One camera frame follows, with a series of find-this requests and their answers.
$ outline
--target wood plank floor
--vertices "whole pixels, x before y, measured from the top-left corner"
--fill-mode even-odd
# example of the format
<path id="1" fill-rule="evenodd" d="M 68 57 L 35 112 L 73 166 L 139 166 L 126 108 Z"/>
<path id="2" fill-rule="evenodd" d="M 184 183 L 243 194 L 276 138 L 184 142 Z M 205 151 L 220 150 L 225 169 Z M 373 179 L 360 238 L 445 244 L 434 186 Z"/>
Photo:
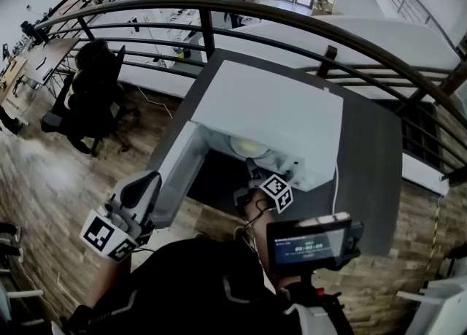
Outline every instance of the wood plank floor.
<path id="1" fill-rule="evenodd" d="M 148 104 L 138 91 L 128 97 L 142 110 L 140 124 L 127 131 L 134 148 L 118 152 L 117 142 L 106 139 L 98 158 L 77 152 L 64 136 L 44 134 L 40 118 L 51 108 L 52 97 L 41 89 L 19 91 L 18 112 L 30 122 L 19 138 L 0 134 L 0 221 L 22 225 L 26 259 L 24 272 L 45 292 L 58 315 L 69 316 L 85 295 L 99 258 L 79 240 L 89 209 L 96 208 L 113 185 L 146 166 L 150 153 L 170 119 L 163 107 Z M 175 112 L 178 102 L 157 97 Z M 130 126 L 128 120 L 122 131 Z M 395 297 L 397 290 L 421 287 L 431 253 L 436 214 L 435 196 L 404 183 L 397 227 L 390 255 L 364 255 L 340 272 L 319 271 L 317 287 L 342 292 L 341 302 L 357 334 L 400 334 L 412 319 L 411 302 Z M 451 190 L 441 200 L 438 237 L 430 278 L 443 254 L 466 240 L 466 187 Z M 240 223 L 203 204 L 187 199 L 173 226 L 154 233 L 152 245 L 189 238 L 197 231 L 216 239 L 230 237 Z M 134 255 L 139 264 L 147 254 Z M 16 274 L 22 274 L 17 264 Z M 55 315 L 43 305 L 50 319 Z"/>

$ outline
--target cable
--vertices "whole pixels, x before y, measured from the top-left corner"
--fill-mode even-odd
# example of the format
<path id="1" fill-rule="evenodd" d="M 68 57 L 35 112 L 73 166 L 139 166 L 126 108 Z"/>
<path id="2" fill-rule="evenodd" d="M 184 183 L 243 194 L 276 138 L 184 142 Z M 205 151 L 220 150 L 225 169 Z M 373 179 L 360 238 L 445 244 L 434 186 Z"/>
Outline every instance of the cable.
<path id="1" fill-rule="evenodd" d="M 31 282 L 31 285 L 32 285 L 33 289 L 34 289 L 34 290 L 37 290 L 37 288 L 36 288 L 34 282 L 32 281 L 32 279 L 26 274 L 26 272 L 25 272 L 25 270 L 24 270 L 24 268 L 23 268 L 23 265 L 22 265 L 21 263 L 20 263 L 19 265 L 20 265 L 21 270 L 23 270 L 23 274 L 26 276 L 26 278 L 29 279 L 29 282 Z M 40 296 L 40 298 L 41 298 L 42 300 L 44 300 L 44 302 L 49 306 L 49 308 L 50 308 L 50 310 L 52 310 L 53 314 L 54 314 L 58 319 L 60 319 L 60 316 L 59 316 L 59 315 L 57 314 L 57 312 L 52 308 L 52 305 L 50 305 L 49 301 L 47 301 L 47 300 L 44 298 L 44 296 Z"/>
<path id="2" fill-rule="evenodd" d="M 172 116 L 172 114 L 170 113 L 169 109 L 167 108 L 167 106 L 166 106 L 164 103 L 156 103 L 155 101 L 149 100 L 149 99 L 147 98 L 146 94 L 143 92 L 143 90 L 142 90 L 139 86 L 138 86 L 138 89 L 139 89 L 139 92 L 143 94 L 144 98 L 146 99 L 146 101 L 147 101 L 148 103 L 152 103 L 152 104 L 155 104 L 155 105 L 162 105 L 162 106 L 166 109 L 166 111 L 167 111 L 167 113 L 169 114 L 171 120 L 174 119 L 174 117 Z"/>
<path id="3" fill-rule="evenodd" d="M 336 200 L 337 200 L 337 190 L 339 189 L 339 168 L 336 163 L 336 189 L 334 190 L 334 200 L 333 200 L 333 212 L 332 214 L 335 213 L 336 211 Z"/>
<path id="4" fill-rule="evenodd" d="M 138 253 L 138 252 L 143 252 L 143 251 L 155 252 L 154 250 L 150 250 L 149 248 L 136 248 L 132 253 Z"/>
<path id="5" fill-rule="evenodd" d="M 245 230 L 247 230 L 247 228 L 249 228 L 249 227 L 253 224 L 253 222 L 255 222 L 255 221 L 256 221 L 259 217 L 261 217 L 264 213 L 270 212 L 270 211 L 272 211 L 272 210 L 274 209 L 274 208 L 261 209 L 261 208 L 258 206 L 258 203 L 259 203 L 260 201 L 268 201 L 268 200 L 267 200 L 267 199 L 259 199 L 259 200 L 256 201 L 255 207 L 260 211 L 260 214 L 257 215 L 255 218 L 253 218 L 249 223 L 247 223 L 247 224 L 245 225 L 245 227 L 243 228 L 243 232 L 245 232 Z"/>
<path id="6" fill-rule="evenodd" d="M 435 212 L 435 227 L 433 230 L 433 241 L 431 242 L 431 252 L 430 252 L 430 258 L 428 259 L 428 264 L 426 266 L 426 271 L 425 271 L 425 276 L 423 277 L 423 282 L 426 281 L 426 277 L 428 276 L 428 271 L 431 268 L 431 261 L 433 260 L 433 255 L 435 253 L 435 243 L 436 243 L 436 233 L 438 232 L 438 223 L 439 223 L 439 210 L 441 209 L 441 206 L 439 205 L 439 202 L 445 197 L 446 195 L 441 195 L 438 197 L 438 200 L 436 201 L 436 212 Z"/>
<path id="7" fill-rule="evenodd" d="M 32 102 L 36 99 L 36 96 L 37 96 L 37 92 L 34 93 L 34 95 L 33 95 L 32 99 L 31 99 L 31 101 L 30 101 L 29 104 L 28 104 L 28 106 L 26 107 L 25 110 L 23 110 L 23 113 L 21 113 L 21 115 L 20 115 L 21 117 L 26 113 L 26 111 L 28 110 L 28 108 L 31 106 Z"/>

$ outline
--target desk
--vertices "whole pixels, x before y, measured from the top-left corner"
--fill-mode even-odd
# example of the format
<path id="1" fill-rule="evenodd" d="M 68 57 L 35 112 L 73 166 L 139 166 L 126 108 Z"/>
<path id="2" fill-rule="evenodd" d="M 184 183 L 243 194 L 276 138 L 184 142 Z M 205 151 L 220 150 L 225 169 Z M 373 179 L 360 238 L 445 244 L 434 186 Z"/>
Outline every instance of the desk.
<path id="1" fill-rule="evenodd" d="M 5 84 L 5 89 L 0 94 L 0 105 L 8 97 L 9 91 L 15 87 L 15 83 L 18 80 L 18 78 L 24 73 L 26 59 L 16 57 L 15 60 L 15 66 L 10 66 L 1 79 L 1 81 Z"/>
<path id="2" fill-rule="evenodd" d="M 171 152 L 172 146 L 175 145 L 186 122 L 191 120 L 206 89 L 217 74 L 217 70 L 226 60 L 297 80 L 310 87 L 327 88 L 331 93 L 343 98 L 344 109 L 337 159 L 339 191 L 336 212 L 348 212 L 353 220 L 364 223 L 365 230 L 360 241 L 362 252 L 387 255 L 393 240 L 401 195 L 401 121 L 392 112 L 378 104 L 310 74 L 240 53 L 216 50 L 183 99 L 177 115 L 164 132 L 147 168 L 163 172 L 163 164 L 167 166 L 166 158 L 170 158 L 169 153 L 173 153 Z M 245 182 L 241 181 L 241 176 L 237 174 L 246 172 L 246 166 L 236 159 L 232 159 L 236 162 L 235 164 L 230 162 L 224 164 L 219 161 L 209 163 L 209 160 L 208 153 L 201 170 L 194 174 L 196 175 L 194 182 L 191 182 L 191 178 L 186 179 L 190 181 L 187 184 L 190 186 L 188 196 L 224 212 L 235 213 L 233 193 L 245 185 Z M 169 193 L 165 194 L 163 186 L 160 199 L 161 201 L 171 199 L 170 201 L 175 202 L 177 199 L 174 198 L 183 197 L 188 188 L 183 188 L 185 192 L 179 193 L 178 191 L 180 185 L 175 180 L 182 180 L 181 172 L 180 176 L 173 172 L 164 174 L 170 190 L 168 189 Z M 294 190 L 293 204 L 281 215 L 275 212 L 274 217 L 277 220 L 300 220 L 318 215 L 329 215 L 333 195 L 334 181 L 308 192 Z"/>
<path id="3" fill-rule="evenodd" d="M 64 58 L 70 53 L 78 43 L 78 38 L 52 39 L 44 47 L 39 45 L 34 47 L 27 55 L 26 76 L 41 85 L 45 85 L 52 77 L 53 72 L 58 68 Z M 36 70 L 36 67 L 45 59 L 44 65 Z"/>

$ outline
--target table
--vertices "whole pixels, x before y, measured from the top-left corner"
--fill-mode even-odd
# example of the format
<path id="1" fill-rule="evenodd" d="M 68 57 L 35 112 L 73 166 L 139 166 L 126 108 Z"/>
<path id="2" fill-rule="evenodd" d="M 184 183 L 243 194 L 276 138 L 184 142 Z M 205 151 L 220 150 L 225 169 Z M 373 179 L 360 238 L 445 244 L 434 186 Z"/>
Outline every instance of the table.
<path id="1" fill-rule="evenodd" d="M 420 302 L 406 335 L 466 333 L 467 277 L 431 281 L 420 293 L 397 292 L 398 297 Z"/>
<path id="2" fill-rule="evenodd" d="M 193 25 L 199 26 L 200 18 L 199 11 L 197 9 L 186 9 L 182 13 L 178 13 L 179 9 L 165 9 L 162 12 L 160 10 L 154 9 L 152 17 L 149 17 L 150 21 L 155 22 L 166 22 L 166 23 L 175 23 L 181 25 Z M 166 28 L 149 28 L 150 38 L 152 39 L 162 39 L 169 40 L 174 42 L 184 42 L 187 43 L 190 41 L 189 37 L 191 30 L 181 30 L 176 28 L 166 29 Z M 174 51 L 174 46 L 162 46 L 157 45 L 158 53 L 166 56 L 177 57 L 177 53 Z M 163 60 L 167 68 L 173 67 L 175 61 Z"/>
<path id="3" fill-rule="evenodd" d="M 78 38 L 55 38 L 50 40 L 45 46 L 39 45 L 34 47 L 26 55 L 26 73 L 25 76 L 40 85 L 47 85 L 51 80 L 53 73 L 70 53 L 74 46 L 78 43 Z M 44 65 L 36 69 L 38 65 L 44 60 Z M 56 98 L 55 88 L 49 88 L 49 91 Z"/>
<path id="4" fill-rule="evenodd" d="M 1 81 L 5 84 L 5 89 L 1 92 L 0 95 L 0 105 L 8 97 L 9 91 L 15 87 L 16 81 L 24 72 L 26 59 L 16 57 L 15 60 L 16 64 L 14 66 L 10 66 L 1 79 Z"/>
<path id="5" fill-rule="evenodd" d="M 393 240 L 401 195 L 401 121 L 378 104 L 310 74 L 259 58 L 216 50 L 181 103 L 173 123 L 164 133 L 147 168 L 161 170 L 172 145 L 187 121 L 192 118 L 204 92 L 226 60 L 254 66 L 312 87 L 328 88 L 331 93 L 343 98 L 344 109 L 337 160 L 339 191 L 336 212 L 348 212 L 353 220 L 364 223 L 365 230 L 360 241 L 362 252 L 387 255 Z M 236 159 L 233 159 L 235 163 L 232 163 L 228 156 L 224 155 L 226 159 L 220 162 L 218 158 L 212 160 L 210 156 L 208 154 L 204 157 L 201 170 L 194 182 L 190 182 L 188 196 L 216 209 L 235 214 L 233 192 L 245 185 L 242 175 L 239 174 L 246 171 L 244 163 Z M 176 177 L 172 173 L 166 174 L 169 182 L 172 181 L 170 176 Z M 176 182 L 171 182 L 170 186 L 172 198 L 187 193 L 179 194 L 180 186 Z M 294 203 L 281 215 L 274 214 L 276 220 L 299 220 L 328 215 L 331 213 L 334 181 L 308 192 L 294 190 L 293 195 Z"/>

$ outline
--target black sleeve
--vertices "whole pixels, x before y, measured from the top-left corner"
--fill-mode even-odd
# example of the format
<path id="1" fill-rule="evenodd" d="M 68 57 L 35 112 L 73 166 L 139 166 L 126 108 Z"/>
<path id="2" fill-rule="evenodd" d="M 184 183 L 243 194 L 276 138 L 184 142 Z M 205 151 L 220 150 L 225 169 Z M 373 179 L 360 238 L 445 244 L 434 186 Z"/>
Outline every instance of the black sleeve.
<path id="1" fill-rule="evenodd" d="M 73 315 L 65 322 L 62 331 L 65 334 L 71 335 L 85 328 L 88 321 L 93 317 L 93 310 L 85 305 L 79 305 Z"/>
<path id="2" fill-rule="evenodd" d="M 81 141 L 80 138 L 75 137 L 74 135 L 67 135 L 66 136 L 70 143 L 75 147 L 77 150 L 79 150 L 81 153 L 84 153 L 86 155 L 90 154 L 90 149 L 89 147 Z"/>

